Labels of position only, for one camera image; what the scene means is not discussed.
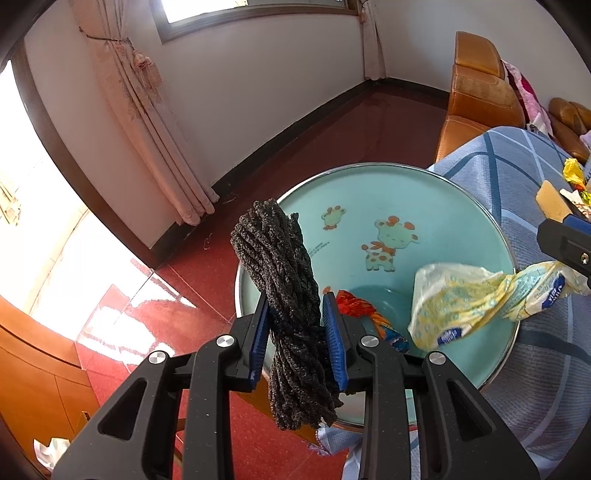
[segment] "sofa cushion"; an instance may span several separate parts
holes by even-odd
[[[473,33],[456,32],[456,65],[488,73],[501,80],[505,78],[499,52],[493,43]]]
[[[576,106],[563,98],[552,98],[548,109],[552,115],[569,127],[575,134],[583,135],[589,130],[585,126]]]
[[[486,125],[473,122],[461,116],[448,115],[443,122],[439,135],[439,147],[435,161],[447,157],[451,152],[468,143],[473,138],[482,135],[489,128]]]
[[[571,102],[577,109],[587,131],[591,130],[591,110],[577,102]]]
[[[554,136],[560,146],[564,148],[570,155],[584,164],[589,158],[589,149],[585,147],[579,136],[569,127],[563,124],[551,113],[549,116],[550,122],[552,123]]]
[[[460,65],[452,69],[447,114],[487,127],[525,127],[523,110],[508,82]]]

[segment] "candy wrapper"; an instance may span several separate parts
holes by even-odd
[[[431,264],[415,275],[408,331],[417,347],[429,351],[465,337],[494,316],[524,320],[571,293],[591,294],[587,279],[557,261],[531,265],[514,275]]]
[[[574,189],[579,191],[579,195],[585,205],[591,206],[591,193],[586,190],[583,170],[575,158],[566,159],[562,175]]]
[[[371,318],[381,338],[386,340],[398,352],[408,352],[410,347],[408,340],[394,330],[392,324],[386,318],[382,317],[370,302],[360,299],[346,290],[339,290],[336,295],[336,304],[339,312],[343,315],[349,315],[355,318],[365,316]]]
[[[574,192],[568,192],[565,189],[561,189],[560,194],[575,207],[577,207],[579,212],[585,215],[587,220],[591,220],[591,207],[589,205],[585,205],[578,190],[575,190]]]

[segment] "yellow wrapper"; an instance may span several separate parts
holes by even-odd
[[[560,262],[530,265],[516,274],[430,264],[415,275],[408,332],[428,352],[475,332],[495,316],[524,320],[571,293],[590,295],[591,289],[585,276]]]
[[[591,193],[585,190],[585,179],[581,165],[575,158],[567,158],[562,172],[564,179],[572,185],[581,187],[579,195],[586,205],[591,206]]]

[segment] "gray twisted yarn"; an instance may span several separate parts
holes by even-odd
[[[275,355],[269,400],[277,426],[331,425],[340,407],[339,387],[330,365],[320,299],[310,256],[298,224],[275,200],[255,202],[240,217],[230,242],[253,283],[267,295]]]

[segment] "white wall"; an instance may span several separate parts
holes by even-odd
[[[387,74],[449,91],[454,36],[490,39],[540,102],[555,96],[591,107],[591,74],[535,0],[377,0]]]
[[[359,22],[289,15],[208,28],[160,43],[149,0],[130,2],[129,36],[152,57],[163,94],[210,185],[262,144],[363,81]],[[174,212],[103,100],[67,0],[27,34],[41,98],[60,136],[111,208],[151,247]]]
[[[315,108],[363,81],[351,15],[280,15],[201,30],[161,44],[148,0],[129,13],[134,47],[163,89],[210,184]]]
[[[103,100],[67,0],[25,37],[31,71],[58,133],[80,168],[146,245],[175,221],[168,200]]]

